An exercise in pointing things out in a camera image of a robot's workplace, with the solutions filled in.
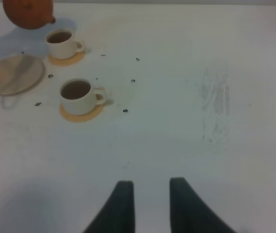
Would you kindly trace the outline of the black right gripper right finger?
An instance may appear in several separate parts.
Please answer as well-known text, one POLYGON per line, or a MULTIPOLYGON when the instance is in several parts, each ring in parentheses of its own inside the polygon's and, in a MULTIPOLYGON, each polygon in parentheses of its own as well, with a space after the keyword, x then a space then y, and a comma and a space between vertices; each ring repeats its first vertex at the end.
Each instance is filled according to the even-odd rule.
POLYGON ((234 232, 199 197, 185 178, 171 178, 170 227, 173 233, 234 232))

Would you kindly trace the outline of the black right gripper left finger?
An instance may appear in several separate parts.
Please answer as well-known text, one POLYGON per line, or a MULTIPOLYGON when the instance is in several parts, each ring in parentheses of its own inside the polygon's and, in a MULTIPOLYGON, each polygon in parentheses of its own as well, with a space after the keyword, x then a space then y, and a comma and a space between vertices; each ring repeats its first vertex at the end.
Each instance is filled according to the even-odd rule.
POLYGON ((134 233, 135 205, 132 181, 119 181, 85 233, 134 233))

